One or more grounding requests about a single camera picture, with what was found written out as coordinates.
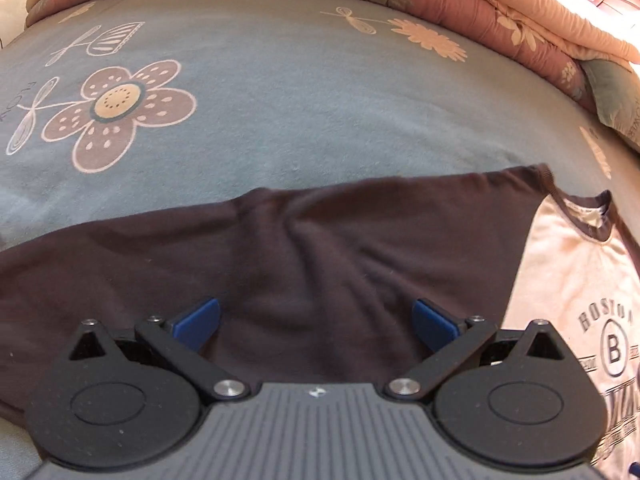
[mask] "dark neckline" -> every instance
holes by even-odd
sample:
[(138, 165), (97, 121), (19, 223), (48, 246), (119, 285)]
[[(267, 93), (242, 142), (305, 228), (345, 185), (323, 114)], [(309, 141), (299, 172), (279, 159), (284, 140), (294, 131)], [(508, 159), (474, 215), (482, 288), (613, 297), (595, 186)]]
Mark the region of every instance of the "dark neckline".
[[(598, 196), (593, 197), (569, 195), (556, 187), (554, 175), (546, 164), (540, 164), (538, 171), (540, 172), (540, 179), (542, 180), (543, 186), (548, 190), (549, 194), (553, 197), (569, 222), (574, 224), (585, 236), (589, 238), (593, 238), (599, 242), (606, 242), (609, 240), (613, 225), (618, 217), (618, 213), (616, 205), (613, 202), (611, 192), (608, 189), (604, 190)], [(602, 225), (600, 227), (596, 227), (576, 218), (569, 211), (564, 200), (569, 200), (580, 207), (602, 209)]]

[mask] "raglan shirt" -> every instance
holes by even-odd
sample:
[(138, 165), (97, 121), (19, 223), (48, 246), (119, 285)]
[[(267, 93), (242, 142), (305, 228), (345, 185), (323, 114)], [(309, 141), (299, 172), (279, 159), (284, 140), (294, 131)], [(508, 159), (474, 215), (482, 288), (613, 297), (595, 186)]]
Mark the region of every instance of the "raglan shirt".
[(124, 328), (216, 297), (204, 355), (249, 383), (382, 384), (429, 354), (410, 321), (428, 298), (504, 328), (550, 320), (606, 401), (594, 464), (629, 478), (639, 264), (610, 193), (566, 195), (544, 165), (257, 189), (73, 226), (0, 253), (0, 416), (23, 422), (84, 318)]

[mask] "orange flower print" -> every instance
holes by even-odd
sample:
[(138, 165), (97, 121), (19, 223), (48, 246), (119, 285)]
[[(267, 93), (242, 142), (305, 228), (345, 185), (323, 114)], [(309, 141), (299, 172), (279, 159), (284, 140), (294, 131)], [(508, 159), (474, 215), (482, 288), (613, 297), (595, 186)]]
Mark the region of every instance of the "orange flower print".
[(57, 113), (44, 127), (42, 138), (57, 142), (79, 132), (71, 157), (76, 169), (98, 173), (110, 168), (132, 145), (138, 126), (172, 126), (194, 113), (193, 95), (164, 88), (180, 68), (180, 63), (167, 59), (134, 75), (121, 66), (94, 72), (80, 89), (86, 100)]

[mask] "metal bolt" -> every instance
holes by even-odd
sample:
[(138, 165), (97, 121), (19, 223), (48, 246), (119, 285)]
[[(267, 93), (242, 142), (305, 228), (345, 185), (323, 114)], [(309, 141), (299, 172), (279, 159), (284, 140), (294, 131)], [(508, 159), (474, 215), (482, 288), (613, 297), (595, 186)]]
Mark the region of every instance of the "metal bolt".
[(402, 377), (391, 381), (389, 389), (396, 395), (415, 395), (420, 391), (420, 383), (413, 379)]
[(213, 387), (213, 391), (221, 397), (237, 397), (244, 394), (244, 390), (244, 384), (234, 379), (225, 379)]

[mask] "blue pad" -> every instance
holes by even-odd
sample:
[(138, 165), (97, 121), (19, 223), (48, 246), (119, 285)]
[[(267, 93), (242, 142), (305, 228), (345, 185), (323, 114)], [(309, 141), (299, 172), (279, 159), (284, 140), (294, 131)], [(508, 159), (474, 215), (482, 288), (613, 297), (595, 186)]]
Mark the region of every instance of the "blue pad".
[(187, 348), (197, 352), (215, 333), (220, 325), (218, 300), (207, 303), (174, 322), (171, 335)]
[(460, 336), (460, 329), (455, 323), (419, 300), (414, 303), (412, 321), (420, 341), (433, 352), (437, 352)]

